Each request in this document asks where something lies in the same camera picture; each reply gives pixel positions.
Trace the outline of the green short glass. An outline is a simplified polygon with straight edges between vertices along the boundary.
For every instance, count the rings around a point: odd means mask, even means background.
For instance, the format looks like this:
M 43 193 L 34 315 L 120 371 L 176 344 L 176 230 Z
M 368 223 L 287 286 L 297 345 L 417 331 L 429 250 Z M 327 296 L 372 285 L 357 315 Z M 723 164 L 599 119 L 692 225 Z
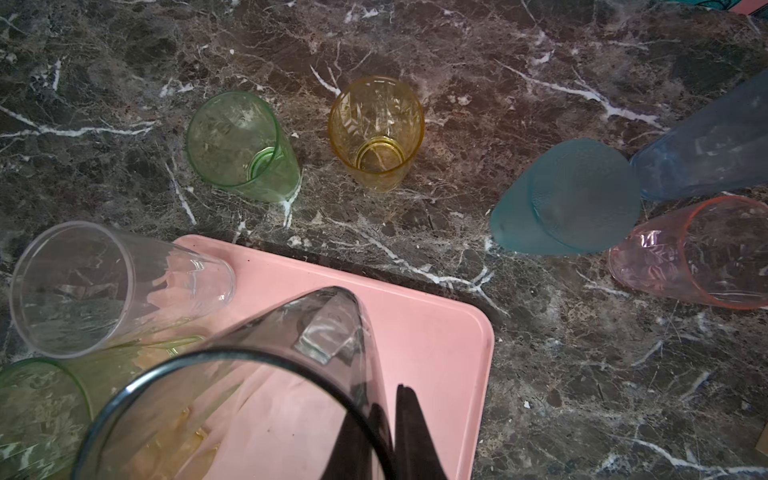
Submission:
M 280 203 L 299 190 L 301 167 L 277 117 L 261 97 L 228 91 L 203 103 L 185 138 L 188 163 L 210 185 Z

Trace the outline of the dark brown glass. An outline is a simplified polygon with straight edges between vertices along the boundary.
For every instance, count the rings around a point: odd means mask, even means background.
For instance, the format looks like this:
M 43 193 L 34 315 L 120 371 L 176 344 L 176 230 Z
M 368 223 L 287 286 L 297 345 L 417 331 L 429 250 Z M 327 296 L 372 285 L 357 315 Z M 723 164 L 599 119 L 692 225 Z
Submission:
M 324 287 L 132 380 L 90 427 L 75 479 L 321 479 L 343 419 L 386 411 L 367 312 Z

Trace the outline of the light green tall glass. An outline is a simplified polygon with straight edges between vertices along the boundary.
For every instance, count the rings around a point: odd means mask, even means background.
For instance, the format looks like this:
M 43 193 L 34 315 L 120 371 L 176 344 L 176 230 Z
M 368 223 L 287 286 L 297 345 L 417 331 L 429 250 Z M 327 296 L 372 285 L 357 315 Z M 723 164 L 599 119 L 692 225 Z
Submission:
M 145 371 L 203 341 L 129 343 L 71 359 L 1 368 L 1 477 L 67 479 L 95 416 Z

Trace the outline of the teal wine glass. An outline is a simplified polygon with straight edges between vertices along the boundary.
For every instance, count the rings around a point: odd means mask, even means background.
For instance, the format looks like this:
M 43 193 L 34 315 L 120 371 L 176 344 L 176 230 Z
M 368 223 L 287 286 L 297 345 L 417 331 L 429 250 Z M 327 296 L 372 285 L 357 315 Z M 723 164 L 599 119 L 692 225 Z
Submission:
M 600 253 L 627 237 L 640 210 L 640 183 L 626 158 L 574 139 L 550 148 L 513 183 L 491 212 L 490 231 L 517 253 Z

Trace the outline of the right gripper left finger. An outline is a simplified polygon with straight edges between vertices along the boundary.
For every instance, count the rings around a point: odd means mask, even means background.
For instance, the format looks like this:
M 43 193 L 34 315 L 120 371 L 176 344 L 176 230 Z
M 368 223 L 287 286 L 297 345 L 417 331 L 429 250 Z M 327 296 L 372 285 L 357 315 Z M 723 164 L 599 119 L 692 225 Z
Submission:
M 378 403 L 371 407 L 367 421 L 374 436 L 370 440 L 351 413 L 343 419 L 321 479 L 389 479 L 386 465 L 379 458 L 377 447 L 392 458 L 392 437 L 385 409 Z

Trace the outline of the pink square tray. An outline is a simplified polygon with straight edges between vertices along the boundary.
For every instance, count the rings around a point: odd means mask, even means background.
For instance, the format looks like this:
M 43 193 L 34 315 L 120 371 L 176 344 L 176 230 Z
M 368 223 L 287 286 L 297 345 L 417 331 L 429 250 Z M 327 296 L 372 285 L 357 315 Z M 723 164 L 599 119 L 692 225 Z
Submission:
M 396 394 L 405 385 L 418 397 L 447 479 L 469 477 L 494 339 L 480 310 L 202 236 L 182 237 L 180 244 L 222 258 L 235 270 L 232 305 L 209 319 L 214 335 L 320 288 L 353 292 L 376 341 L 394 462 Z

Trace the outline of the yellow short glass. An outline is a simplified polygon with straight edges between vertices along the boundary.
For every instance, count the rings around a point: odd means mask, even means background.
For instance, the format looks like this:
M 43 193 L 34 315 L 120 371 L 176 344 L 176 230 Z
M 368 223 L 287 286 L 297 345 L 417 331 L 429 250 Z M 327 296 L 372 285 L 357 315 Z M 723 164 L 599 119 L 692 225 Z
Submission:
M 411 169 L 423 142 L 425 118 L 408 84 L 375 75 L 341 91 L 327 130 L 332 151 L 350 175 L 368 190 L 386 193 Z

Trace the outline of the grey tall glass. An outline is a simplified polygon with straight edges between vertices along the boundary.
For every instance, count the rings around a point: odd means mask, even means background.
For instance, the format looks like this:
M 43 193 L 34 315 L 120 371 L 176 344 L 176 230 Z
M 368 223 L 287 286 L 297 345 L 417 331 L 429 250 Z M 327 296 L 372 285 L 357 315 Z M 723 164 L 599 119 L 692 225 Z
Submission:
M 767 182 L 767 73 L 743 82 L 630 160 L 646 200 L 665 201 Z

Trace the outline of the clear glass tumbler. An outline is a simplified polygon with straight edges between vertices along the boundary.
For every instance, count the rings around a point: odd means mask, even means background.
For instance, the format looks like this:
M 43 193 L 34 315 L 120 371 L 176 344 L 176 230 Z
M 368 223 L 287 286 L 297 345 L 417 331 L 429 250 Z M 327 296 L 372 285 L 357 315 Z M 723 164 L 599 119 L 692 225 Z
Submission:
M 17 262 L 10 313 L 23 340 L 69 359 L 214 313 L 236 291 L 224 260 L 86 221 L 56 225 Z

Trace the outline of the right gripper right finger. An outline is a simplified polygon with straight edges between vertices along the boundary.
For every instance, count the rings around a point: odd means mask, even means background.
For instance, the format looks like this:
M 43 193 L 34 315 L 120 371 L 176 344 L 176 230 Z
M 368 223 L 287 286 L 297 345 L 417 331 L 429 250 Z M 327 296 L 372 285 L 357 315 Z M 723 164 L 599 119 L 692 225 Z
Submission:
M 395 466 L 398 479 L 447 479 L 418 397 L 405 385 L 396 394 Z

